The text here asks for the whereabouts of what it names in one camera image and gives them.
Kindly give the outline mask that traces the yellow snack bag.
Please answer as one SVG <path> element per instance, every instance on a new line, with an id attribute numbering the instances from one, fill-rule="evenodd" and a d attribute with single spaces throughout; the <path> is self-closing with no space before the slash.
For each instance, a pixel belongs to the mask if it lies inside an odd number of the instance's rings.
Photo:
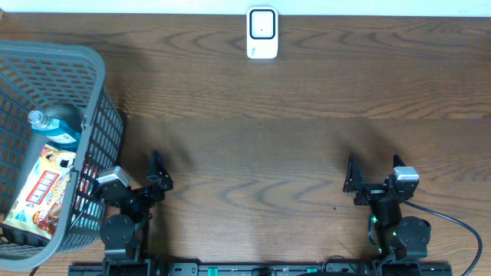
<path id="1" fill-rule="evenodd" d="M 58 226 L 76 153 L 45 144 L 14 205 L 2 222 L 7 234 L 30 233 L 49 241 Z"/>

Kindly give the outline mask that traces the blue mouthwash bottle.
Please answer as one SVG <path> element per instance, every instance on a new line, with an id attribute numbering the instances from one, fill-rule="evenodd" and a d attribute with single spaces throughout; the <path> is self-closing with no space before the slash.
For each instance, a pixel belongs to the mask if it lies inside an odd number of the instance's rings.
<path id="1" fill-rule="evenodd" d="M 50 117 L 40 110 L 28 114 L 31 129 L 49 139 L 58 149 L 76 151 L 81 141 L 81 132 L 72 128 L 66 120 Z"/>

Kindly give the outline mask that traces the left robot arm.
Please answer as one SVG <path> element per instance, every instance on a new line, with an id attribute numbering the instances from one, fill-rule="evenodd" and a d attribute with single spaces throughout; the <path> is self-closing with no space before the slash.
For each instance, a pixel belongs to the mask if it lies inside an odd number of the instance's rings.
<path id="1" fill-rule="evenodd" d="M 99 231 L 104 243 L 104 275 L 166 273 L 162 262 L 148 253 L 153 217 L 150 210 L 173 188 L 173 180 L 156 150 L 150 157 L 147 179 L 149 185 L 132 189 L 129 175 L 119 166 L 104 170 L 97 178 L 95 198 L 119 209 L 116 215 L 102 222 Z"/>

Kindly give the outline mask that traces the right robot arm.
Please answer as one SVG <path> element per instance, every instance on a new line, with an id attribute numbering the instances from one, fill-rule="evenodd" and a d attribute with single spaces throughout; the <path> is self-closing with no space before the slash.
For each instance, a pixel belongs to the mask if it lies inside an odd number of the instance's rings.
<path id="1" fill-rule="evenodd" d="M 427 256 L 431 225 L 415 216 L 402 216 L 400 204 L 414 196 L 420 176 L 414 167 L 408 166 L 399 155 L 393 157 L 392 173 L 381 183 L 367 183 L 355 155 L 348 158 L 348 171 L 343 191 L 354 194 L 355 205 L 368 205 L 372 244 L 379 247 L 382 259 L 373 261 L 372 274 L 394 273 L 389 267 L 405 261 L 414 266 L 419 275 L 419 260 Z"/>

